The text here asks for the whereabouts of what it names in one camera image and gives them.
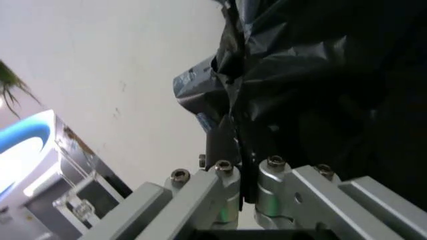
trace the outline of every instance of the silver metal part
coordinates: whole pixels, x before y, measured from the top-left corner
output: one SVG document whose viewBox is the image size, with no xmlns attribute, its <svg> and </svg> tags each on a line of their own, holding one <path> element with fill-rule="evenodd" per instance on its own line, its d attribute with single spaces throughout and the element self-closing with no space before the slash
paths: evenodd
<svg viewBox="0 0 427 240">
<path fill-rule="evenodd" d="M 134 239 L 171 199 L 169 190 L 145 182 L 80 240 Z"/>
<path fill-rule="evenodd" d="M 218 172 L 224 172 L 226 174 L 231 173 L 233 171 L 233 165 L 231 162 L 227 160 L 218 160 L 215 163 L 215 170 Z"/>
<path fill-rule="evenodd" d="M 170 174 L 172 185 L 181 188 L 190 180 L 190 172 L 187 169 L 178 168 Z"/>
<path fill-rule="evenodd" d="M 277 172 L 264 160 L 258 187 L 256 209 L 266 216 L 292 218 L 304 229 L 323 226 L 341 239 L 402 239 L 311 166 Z"/>
<path fill-rule="evenodd" d="M 239 219 L 240 171 L 237 167 L 233 167 L 232 172 L 222 174 L 216 167 L 211 167 L 208 172 L 220 177 L 224 187 L 222 196 L 226 199 L 225 205 L 220 210 L 211 228 L 236 229 Z"/>
<path fill-rule="evenodd" d="M 278 229 L 296 229 L 292 218 L 285 216 L 270 217 L 262 214 L 256 208 L 254 209 L 255 221 L 264 229 L 278 230 Z"/>
<path fill-rule="evenodd" d="M 320 175 L 325 177 L 327 180 L 332 181 L 332 178 L 334 177 L 334 171 L 332 171 L 331 167 L 326 164 L 319 164 L 314 167 Z"/>
<path fill-rule="evenodd" d="M 267 158 L 267 165 L 273 168 L 275 171 L 283 171 L 286 161 L 281 156 L 269 156 Z"/>
<path fill-rule="evenodd" d="M 201 169 L 206 167 L 206 154 L 200 154 L 198 156 L 198 167 Z"/>
<path fill-rule="evenodd" d="M 339 188 L 405 239 L 427 239 L 427 213 L 365 176 Z"/>
<path fill-rule="evenodd" d="M 136 239 L 186 239 L 194 229 L 209 229 L 225 203 L 221 179 L 199 170 Z"/>
</svg>

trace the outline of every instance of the metal frame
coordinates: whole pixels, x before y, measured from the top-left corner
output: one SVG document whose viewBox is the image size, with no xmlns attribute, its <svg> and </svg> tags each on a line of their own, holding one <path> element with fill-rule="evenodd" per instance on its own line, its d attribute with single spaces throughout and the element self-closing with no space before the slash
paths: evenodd
<svg viewBox="0 0 427 240">
<path fill-rule="evenodd" d="M 82 234 L 87 233 L 90 228 L 86 227 L 82 221 L 67 208 L 67 203 L 73 208 L 81 205 L 84 199 L 80 199 L 77 193 L 93 181 L 98 182 L 119 204 L 124 200 L 124 198 L 100 174 L 93 171 L 87 178 L 80 181 L 72 189 L 53 202 L 53 206 Z M 100 218 L 92 214 L 87 218 L 87 222 L 93 227 L 100 222 Z"/>
<path fill-rule="evenodd" d="M 241 178 L 236 167 L 172 176 L 165 187 L 143 184 L 81 239 L 189 239 L 236 228 Z M 264 160 L 257 196 L 258 224 L 289 230 L 283 232 L 288 237 L 306 229 L 340 239 L 427 239 L 427 213 L 369 177 L 341 182 L 311 166 L 291 169 L 279 158 Z"/>
<path fill-rule="evenodd" d="M 146 182 L 80 240 L 134 239 L 171 199 L 170 190 Z"/>
<path fill-rule="evenodd" d="M 427 239 L 427 214 L 369 176 L 338 186 L 405 239 Z"/>
</svg>

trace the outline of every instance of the blue light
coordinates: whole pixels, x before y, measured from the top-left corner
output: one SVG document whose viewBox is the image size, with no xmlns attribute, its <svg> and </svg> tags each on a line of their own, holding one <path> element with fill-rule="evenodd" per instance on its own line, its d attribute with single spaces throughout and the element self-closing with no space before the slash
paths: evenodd
<svg viewBox="0 0 427 240">
<path fill-rule="evenodd" d="M 4 171 L 10 171 L 8 173 L 12 173 L 13 175 L 6 177 L 5 182 L 0 182 L 0 201 L 13 190 L 14 186 L 18 184 L 23 178 L 25 178 L 28 174 L 34 170 L 34 168 L 43 160 L 46 154 L 52 148 L 52 144 L 55 138 L 55 114 L 53 110 L 47 110 L 40 113 L 37 113 L 33 116 L 30 116 L 26 119 L 23 119 L 5 129 L 0 131 L 0 163 L 3 166 L 10 166 L 10 168 L 15 169 L 6 169 L 7 167 L 3 167 L 0 169 L 0 174 Z M 40 139 L 42 141 L 41 148 L 39 144 L 34 144 L 33 138 Z M 33 144 L 24 144 L 23 142 L 31 141 Z M 20 159 L 20 162 L 1 162 L 8 161 L 10 159 L 15 159 L 16 157 L 10 157 L 8 154 L 7 159 L 5 157 L 1 157 L 3 153 L 7 150 L 11 149 L 14 146 L 17 146 L 19 143 L 23 145 L 24 148 L 21 147 L 19 150 L 15 150 L 16 154 L 19 154 L 24 159 Z M 34 149 L 40 150 L 37 153 L 34 153 Z"/>
</svg>

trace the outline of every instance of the white ceiling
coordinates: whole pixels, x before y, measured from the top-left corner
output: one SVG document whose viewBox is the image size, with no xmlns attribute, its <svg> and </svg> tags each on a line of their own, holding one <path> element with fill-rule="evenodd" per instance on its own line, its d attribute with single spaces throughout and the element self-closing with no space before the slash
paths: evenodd
<svg viewBox="0 0 427 240">
<path fill-rule="evenodd" d="M 18 113 L 21 119 L 46 110 L 44 106 L 37 103 L 37 101 L 32 99 L 29 95 L 27 95 L 25 92 L 21 91 L 18 88 L 12 89 L 11 93 L 19 101 L 20 105 L 15 104 L 12 105 L 12 107 L 15 112 Z M 0 97 L 0 102 L 0 130 L 2 130 L 18 122 L 19 119 L 8 109 L 8 106 L 6 106 L 3 96 Z"/>
</svg>

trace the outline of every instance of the plant leaf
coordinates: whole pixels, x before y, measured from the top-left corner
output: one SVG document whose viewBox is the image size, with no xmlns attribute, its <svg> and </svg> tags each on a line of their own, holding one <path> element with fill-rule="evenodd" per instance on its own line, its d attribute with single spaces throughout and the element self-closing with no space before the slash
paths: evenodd
<svg viewBox="0 0 427 240">
<path fill-rule="evenodd" d="M 17 116 L 18 119 L 21 119 L 21 117 L 18 115 L 18 113 L 11 107 L 11 105 L 9 104 L 8 99 L 6 98 L 6 88 L 3 88 L 3 98 L 4 98 L 4 102 L 7 105 L 7 108 L 9 108 L 9 110 L 13 113 L 13 115 Z"/>
</svg>

